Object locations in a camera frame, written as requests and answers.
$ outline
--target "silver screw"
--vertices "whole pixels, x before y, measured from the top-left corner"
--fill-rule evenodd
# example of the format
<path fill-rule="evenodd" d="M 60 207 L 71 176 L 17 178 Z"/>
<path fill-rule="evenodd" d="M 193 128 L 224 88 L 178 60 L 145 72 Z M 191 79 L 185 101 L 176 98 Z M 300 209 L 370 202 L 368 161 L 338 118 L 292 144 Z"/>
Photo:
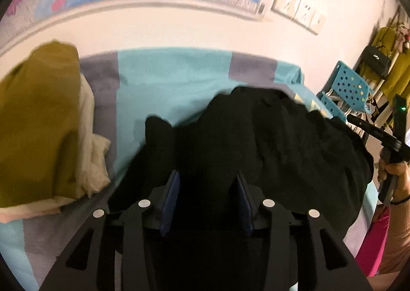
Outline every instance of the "silver screw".
<path fill-rule="evenodd" d="M 151 205 L 151 201 L 150 200 L 141 200 L 138 202 L 138 205 L 141 208 L 148 208 Z"/>
<path fill-rule="evenodd" d="M 104 210 L 102 209 L 97 209 L 93 212 L 93 217 L 94 218 L 101 218 L 105 214 Z"/>
<path fill-rule="evenodd" d="M 267 208 L 273 208 L 275 206 L 275 201 L 267 198 L 266 200 L 263 200 L 262 204 Z"/>
<path fill-rule="evenodd" d="M 318 218 L 320 216 L 320 213 L 316 209 L 310 209 L 309 216 L 312 218 Z"/>

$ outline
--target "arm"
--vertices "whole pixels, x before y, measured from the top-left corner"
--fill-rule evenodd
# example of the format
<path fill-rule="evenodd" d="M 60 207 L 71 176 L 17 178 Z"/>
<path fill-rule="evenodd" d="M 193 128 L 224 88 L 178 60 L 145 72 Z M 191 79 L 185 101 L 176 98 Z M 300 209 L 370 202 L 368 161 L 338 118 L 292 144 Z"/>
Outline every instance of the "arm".
<path fill-rule="evenodd" d="M 379 162 L 378 180 L 384 181 L 387 172 L 398 175 L 398 186 L 393 203 L 410 196 L 410 174 L 406 163 L 386 165 Z M 390 207 L 390 224 L 380 274 L 400 271 L 410 257 L 410 200 Z"/>

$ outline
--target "white wall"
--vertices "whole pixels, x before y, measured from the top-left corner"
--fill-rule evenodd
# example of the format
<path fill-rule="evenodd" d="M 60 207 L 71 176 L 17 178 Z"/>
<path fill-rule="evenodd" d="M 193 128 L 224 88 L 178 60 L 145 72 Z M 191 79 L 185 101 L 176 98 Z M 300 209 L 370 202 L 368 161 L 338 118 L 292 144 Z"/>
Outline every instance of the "white wall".
<path fill-rule="evenodd" d="M 80 56 L 136 47 L 205 47 L 268 56 L 300 65 L 305 84 L 318 92 L 338 60 L 353 66 L 378 20 L 386 24 L 395 0 L 314 0 L 327 10 L 319 36 L 279 16 L 257 22 L 192 8 L 196 0 L 172 0 L 167 7 L 148 0 L 107 0 L 54 16 L 0 49 L 0 78 L 30 51 L 51 39 L 73 43 Z"/>

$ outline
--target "hand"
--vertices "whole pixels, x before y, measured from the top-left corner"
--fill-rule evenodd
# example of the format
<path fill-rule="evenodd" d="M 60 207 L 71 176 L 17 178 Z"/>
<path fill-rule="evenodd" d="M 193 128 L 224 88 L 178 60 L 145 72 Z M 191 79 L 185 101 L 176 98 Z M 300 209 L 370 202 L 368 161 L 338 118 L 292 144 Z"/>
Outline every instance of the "hand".
<path fill-rule="evenodd" d="M 386 162 L 380 158 L 377 180 L 380 183 L 385 181 L 387 178 L 387 173 L 398 176 L 397 187 L 393 193 L 393 201 L 400 202 L 408 198 L 410 196 L 410 174 L 407 163 L 402 162 L 397 164 L 386 164 Z"/>

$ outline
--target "bed sheet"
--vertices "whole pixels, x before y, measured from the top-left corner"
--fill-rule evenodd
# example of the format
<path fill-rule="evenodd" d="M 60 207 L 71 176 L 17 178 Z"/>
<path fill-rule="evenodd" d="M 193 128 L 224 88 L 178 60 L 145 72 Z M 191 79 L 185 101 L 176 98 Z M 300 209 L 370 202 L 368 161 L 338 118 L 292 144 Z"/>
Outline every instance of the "bed sheet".
<path fill-rule="evenodd" d="M 80 60 L 95 96 L 94 132 L 109 138 L 106 156 L 113 184 L 93 198 L 81 199 L 49 215 L 0 225 L 0 253 L 27 291 L 37 291 L 57 256 L 81 224 L 107 199 L 144 142 L 145 119 L 158 115 L 172 125 L 204 109 L 219 92 L 238 85 L 275 88 L 331 117 L 303 85 L 301 69 L 278 60 L 193 48 L 139 49 Z M 377 202 L 373 183 L 345 243 L 356 255 Z"/>

